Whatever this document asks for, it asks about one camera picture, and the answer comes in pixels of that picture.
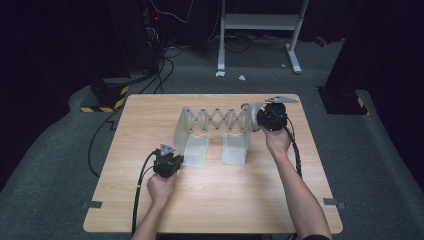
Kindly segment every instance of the wooden table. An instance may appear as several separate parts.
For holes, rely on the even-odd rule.
[[[277,94],[131,95],[104,164],[93,201],[101,208],[88,210],[88,232],[130,232],[137,180],[144,160],[161,143],[173,145],[174,130],[183,106],[193,112],[205,109],[240,109],[242,103],[263,102]],[[293,94],[283,96],[296,98]],[[324,209],[332,233],[342,231],[333,198],[301,102],[286,103],[302,159],[303,179]],[[163,233],[292,233],[284,189],[262,131],[251,135],[246,164],[221,163],[222,131],[209,130],[209,147],[203,168],[182,166],[175,192],[163,214]],[[294,153],[289,149],[294,164]],[[153,164],[154,156],[148,166]],[[141,221],[150,206],[143,181],[138,210]]]

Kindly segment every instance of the electrical wire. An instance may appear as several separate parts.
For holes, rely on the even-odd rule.
[[[100,177],[100,174],[98,174],[95,170],[94,170],[94,168],[93,168],[93,166],[92,166],[92,164],[91,164],[91,149],[92,149],[92,147],[93,147],[93,143],[94,143],[94,139],[96,138],[96,136],[97,136],[97,134],[99,133],[99,131],[100,131],[100,129],[103,127],[103,125],[105,125],[106,123],[112,123],[112,126],[111,126],[111,128],[110,128],[110,130],[115,130],[116,128],[114,128],[114,124],[113,123],[115,123],[114,121],[110,121],[110,119],[116,114],[116,113],[118,113],[120,110],[122,109],[122,106],[121,106],[121,108],[119,108],[118,110],[116,110],[115,112],[113,112],[109,117],[107,117],[106,118],[106,120],[104,120],[103,122],[102,122],[102,124],[100,124],[100,126],[97,128],[97,130],[96,130],[96,132],[94,133],[94,135],[93,135],[93,137],[91,138],[91,141],[90,141],[90,144],[89,144],[89,146],[88,146],[88,156],[87,156],[87,161],[88,161],[88,167],[89,167],[89,169],[90,169],[90,171],[91,171],[91,173],[93,173],[93,175],[94,176],[96,176],[96,177]]]
[[[294,127],[293,127],[293,124],[290,121],[290,119],[287,118],[287,120],[290,122],[290,125],[292,127],[292,133],[290,133],[287,126],[284,126],[283,128],[284,128],[284,130],[286,130],[287,134],[289,135],[290,140],[292,141],[294,156],[295,156],[295,159],[296,159],[296,171],[297,171],[297,174],[299,174],[299,176],[302,177],[302,163],[301,163],[301,160],[300,160],[299,148],[297,147],[297,144],[296,144]]]
[[[162,73],[164,64],[162,64],[162,66],[160,67],[160,69],[157,71],[156,76],[140,91],[138,92],[138,94],[142,94],[150,85],[152,85],[152,83],[159,78],[160,74]]]
[[[165,66],[165,57],[162,56],[162,66]],[[162,86],[162,76],[159,74],[159,85],[156,87],[155,91],[153,92],[153,94],[156,94],[158,88],[160,89],[161,93],[164,93],[163,91],[163,86]]]
[[[231,41],[231,43],[236,43],[236,44],[238,44],[238,43],[241,43],[241,44],[247,43],[247,47],[245,47],[244,49],[239,50],[239,51],[235,51],[235,50],[232,50],[231,48],[228,48],[228,44],[225,44],[225,50],[227,50],[229,52],[232,52],[232,53],[242,53],[242,52],[247,51],[252,46],[252,41],[247,36],[246,36],[245,39],[246,39],[246,41],[244,41],[244,42],[243,41],[239,41],[238,38],[237,38],[237,41]]]
[[[168,48],[166,48],[166,49],[165,49],[165,52],[167,52],[168,50],[171,50],[171,49],[178,49],[178,50],[180,50],[180,51],[179,51],[177,54],[175,54],[175,55],[166,56],[166,58],[174,58],[174,57],[178,57],[178,56],[180,56],[180,55],[181,55],[181,53],[183,53],[183,48],[182,48],[182,47],[180,47],[180,46],[168,47]]]
[[[272,42],[269,42],[269,43],[260,43],[260,42],[255,42],[255,41],[263,41],[263,40],[270,40],[270,41],[272,41]],[[284,44],[284,43],[286,43],[287,41],[289,40],[289,38],[275,38],[275,39],[263,39],[263,38],[254,38],[254,39],[251,39],[251,41],[252,41],[252,46],[255,46],[255,47],[262,47],[262,46],[264,46],[264,47],[268,47],[268,46],[278,46],[278,45],[281,45],[281,44]]]
[[[156,5],[153,3],[153,0],[150,0],[150,2],[152,3],[153,8],[158,13],[161,13],[161,14],[164,14],[164,15],[171,15],[171,16],[175,17],[176,19],[178,19],[179,21],[183,22],[183,23],[188,23],[190,21],[191,9],[193,8],[194,0],[191,0],[190,9],[189,9],[189,11],[187,13],[187,20],[182,20],[181,18],[177,17],[177,15],[175,15],[173,13],[170,13],[170,12],[162,12],[162,11],[160,11],[160,10],[157,9]]]
[[[208,41],[210,41],[213,37],[213,34],[216,31],[216,26],[218,26],[218,19],[219,19],[219,6],[221,5],[221,1],[217,1],[218,2],[218,7],[217,7],[217,11],[216,11],[216,20],[215,20],[215,26],[213,27],[212,33],[208,38]]]
[[[140,189],[141,189],[141,183],[143,182],[143,177],[146,174],[146,172],[150,169],[148,168],[146,171],[144,169],[146,168],[147,162],[149,159],[155,154],[156,151],[153,151],[147,156],[146,160],[144,160],[143,167],[141,168],[140,177],[138,178],[137,182],[137,191],[135,193],[135,199],[134,199],[134,208],[133,208],[133,220],[132,220],[132,235],[134,235],[135,230],[137,229],[137,211],[138,211],[138,201],[140,199]]]
[[[168,73],[168,75],[166,75],[166,77],[163,79],[163,80],[161,80],[160,82],[159,82],[159,85],[156,87],[156,89],[155,89],[155,91],[153,92],[153,93],[156,93],[157,92],[157,90],[158,90],[158,88],[162,88],[163,87],[163,84],[165,83],[165,81],[166,80],[168,80],[168,78],[169,78],[169,76],[171,76],[171,74],[172,74],[172,72],[174,72],[174,68],[175,68],[175,65],[174,65],[174,62],[172,62],[170,59],[168,59],[168,58],[163,58],[164,60],[167,60],[169,63],[171,63],[171,71]]]
[[[156,41],[159,41],[159,34],[157,33],[157,31],[154,29],[154,28],[152,28],[152,27],[146,27],[146,31],[149,33],[149,36],[151,36],[152,35],[152,33],[150,33],[150,31],[153,31],[153,36],[152,37],[149,37],[151,40],[156,40]]]
[[[133,84],[140,83],[140,82],[143,82],[145,80],[148,80],[149,78],[153,77],[155,74],[156,74],[156,71],[151,71],[146,76],[139,77],[139,78],[127,81],[127,82],[123,82],[123,83],[108,83],[107,86],[108,87],[126,87],[126,86],[129,86],[129,85],[133,85]]]

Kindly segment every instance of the human hand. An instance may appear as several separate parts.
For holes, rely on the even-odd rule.
[[[154,204],[165,206],[174,190],[177,173],[174,173],[169,178],[163,178],[155,173],[147,181],[147,189]]]
[[[262,126],[261,129],[265,133],[266,146],[274,159],[280,159],[283,156],[287,156],[287,151],[291,144],[287,131],[285,129],[269,131]]]

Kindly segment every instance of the sleeve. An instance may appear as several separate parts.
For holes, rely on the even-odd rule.
[[[311,235],[311,236],[305,237],[303,240],[330,240],[330,239],[322,235]]]

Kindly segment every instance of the forearm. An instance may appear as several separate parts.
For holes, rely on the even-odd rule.
[[[331,239],[331,233],[321,206],[303,179],[289,162],[286,154],[273,156],[286,194],[290,216],[301,239],[321,234]]]
[[[152,203],[131,240],[154,240],[163,209],[164,205]]]

